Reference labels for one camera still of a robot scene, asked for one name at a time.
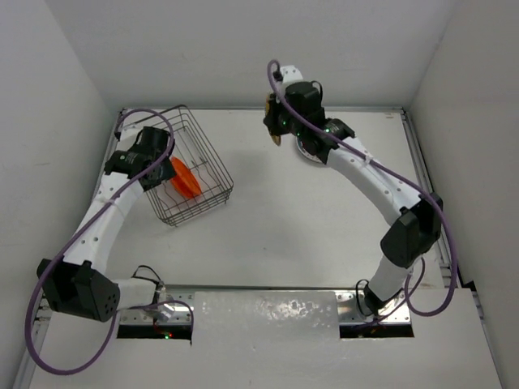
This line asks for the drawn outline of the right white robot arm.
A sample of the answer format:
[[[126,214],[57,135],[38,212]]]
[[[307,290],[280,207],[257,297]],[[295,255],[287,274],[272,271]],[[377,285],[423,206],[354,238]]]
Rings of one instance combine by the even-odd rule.
[[[441,234],[438,210],[442,199],[424,196],[403,179],[386,173],[355,134],[337,118],[329,118],[322,104],[323,88],[306,81],[295,66],[268,64],[272,91],[265,105],[264,125],[275,144],[293,135],[313,159],[351,182],[376,207],[389,229],[380,241],[382,258],[367,281],[358,310],[363,316],[378,313],[406,284],[418,261]]]

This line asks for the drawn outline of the dark plate with gold pattern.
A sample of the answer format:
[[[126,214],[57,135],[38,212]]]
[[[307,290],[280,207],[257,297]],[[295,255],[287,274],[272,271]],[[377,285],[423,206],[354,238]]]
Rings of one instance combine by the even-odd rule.
[[[267,127],[269,136],[277,145],[281,145],[281,130],[278,123],[279,103],[274,93],[268,94],[265,101],[263,124]]]

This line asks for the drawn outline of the orange plate front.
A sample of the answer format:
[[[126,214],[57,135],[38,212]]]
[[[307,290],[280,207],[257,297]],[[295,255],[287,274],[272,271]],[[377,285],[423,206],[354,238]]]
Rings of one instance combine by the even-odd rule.
[[[186,199],[200,196],[201,187],[191,170],[175,156],[172,156],[170,161],[175,172],[175,175],[169,180],[173,188]]]

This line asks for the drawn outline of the white plate with teal rim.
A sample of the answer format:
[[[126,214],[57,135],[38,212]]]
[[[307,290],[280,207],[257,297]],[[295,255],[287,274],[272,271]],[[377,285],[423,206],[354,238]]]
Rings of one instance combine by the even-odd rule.
[[[328,160],[329,146],[319,137],[297,137],[297,149],[310,162],[325,165]]]

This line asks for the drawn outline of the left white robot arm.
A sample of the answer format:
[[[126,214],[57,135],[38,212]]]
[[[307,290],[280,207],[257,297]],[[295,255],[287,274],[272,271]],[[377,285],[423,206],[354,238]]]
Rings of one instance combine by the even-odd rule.
[[[55,266],[44,259],[36,270],[54,311],[104,323],[119,307],[152,301],[150,282],[133,283],[125,292],[105,275],[112,246],[135,202],[175,175],[170,132],[145,126],[133,133],[135,142],[105,162],[97,194],[77,228],[79,238]]]

